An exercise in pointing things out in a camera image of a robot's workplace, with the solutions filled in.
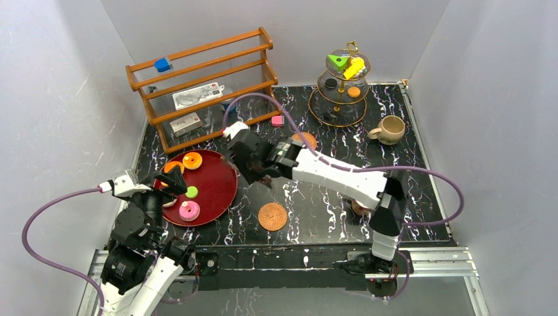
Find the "dark red round tray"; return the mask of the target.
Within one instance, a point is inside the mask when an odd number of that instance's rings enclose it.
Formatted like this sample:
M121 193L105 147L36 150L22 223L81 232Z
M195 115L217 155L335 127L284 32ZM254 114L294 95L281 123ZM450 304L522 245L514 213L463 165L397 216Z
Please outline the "dark red round tray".
M232 204L238 189L236 171L224 161L224 156L216 151L197 149L175 156L164 165L164 169L182 163L183 158L198 153L202 162L195 170L183 168L183 177L188 186L194 186L198 194L192 199L200 208L200 214L192 221L185 221L179 215L179 208L189 198L182 194L177 202L163 209L163 217L177 226L193 227L208 224L219 218Z

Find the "black sandwich cookie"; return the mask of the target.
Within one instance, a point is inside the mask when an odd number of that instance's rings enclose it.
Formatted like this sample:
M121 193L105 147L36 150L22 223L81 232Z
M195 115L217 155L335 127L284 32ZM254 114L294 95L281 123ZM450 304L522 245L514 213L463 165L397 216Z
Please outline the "black sandwich cookie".
M334 78L328 78L325 80L324 82L324 87L327 90L333 90L334 88L336 88L338 86L337 80Z

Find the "round biscuit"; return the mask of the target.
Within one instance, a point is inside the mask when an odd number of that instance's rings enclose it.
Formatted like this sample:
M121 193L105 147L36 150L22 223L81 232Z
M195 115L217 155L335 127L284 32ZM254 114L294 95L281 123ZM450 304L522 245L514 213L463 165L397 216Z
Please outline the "round biscuit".
M347 94L351 98L357 98L361 95L361 90L358 87L353 86L347 89Z

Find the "green cake wedge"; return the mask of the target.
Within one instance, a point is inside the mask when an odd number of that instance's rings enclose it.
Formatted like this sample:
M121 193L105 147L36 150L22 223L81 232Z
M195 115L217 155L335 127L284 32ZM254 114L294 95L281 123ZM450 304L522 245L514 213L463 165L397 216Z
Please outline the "green cake wedge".
M336 72L344 72L347 68L349 60L350 56L328 54L326 57L326 64L330 69L333 69Z

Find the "yellow cake slice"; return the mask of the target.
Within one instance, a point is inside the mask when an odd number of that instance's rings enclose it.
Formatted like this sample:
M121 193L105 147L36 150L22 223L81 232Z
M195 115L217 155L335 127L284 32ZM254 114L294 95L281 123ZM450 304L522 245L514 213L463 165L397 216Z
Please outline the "yellow cake slice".
M350 65L343 72L346 80L360 75L366 69L365 62L360 57L352 57L349 62Z

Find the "metal tongs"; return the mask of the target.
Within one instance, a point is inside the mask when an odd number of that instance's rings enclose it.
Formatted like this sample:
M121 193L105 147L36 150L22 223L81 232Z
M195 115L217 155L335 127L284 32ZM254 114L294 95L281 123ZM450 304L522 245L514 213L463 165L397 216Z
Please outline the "metal tongs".
M225 165L227 165L228 167L230 167L232 170L234 170L236 173L238 173L238 168L237 168L237 166L236 166L233 162L231 162L228 158L223 157L223 158L222 158L222 162L223 162Z

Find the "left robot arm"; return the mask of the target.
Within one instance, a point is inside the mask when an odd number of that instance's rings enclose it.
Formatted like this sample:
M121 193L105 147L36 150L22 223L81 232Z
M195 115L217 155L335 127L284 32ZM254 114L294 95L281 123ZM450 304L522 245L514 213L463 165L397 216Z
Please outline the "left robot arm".
M164 237L163 206L186 193L183 172L171 167L154 177L167 185L156 188L130 169L99 185L101 192L128 204L111 230L112 245L101 271L100 315L151 315L178 276L197 270L194 247Z

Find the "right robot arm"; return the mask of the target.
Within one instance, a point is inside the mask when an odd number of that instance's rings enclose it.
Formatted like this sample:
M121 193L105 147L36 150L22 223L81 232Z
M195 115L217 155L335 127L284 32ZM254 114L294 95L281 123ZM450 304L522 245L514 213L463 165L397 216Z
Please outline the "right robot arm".
M357 172L357 167L313 153L299 140L275 144L261 139L246 125L225 128L228 158L248 183L271 185L287 178L323 186L358 201L371 210L372 247L363 259L344 265L352 273L387 273L397 263L395 251L403 228L407 194L399 171Z

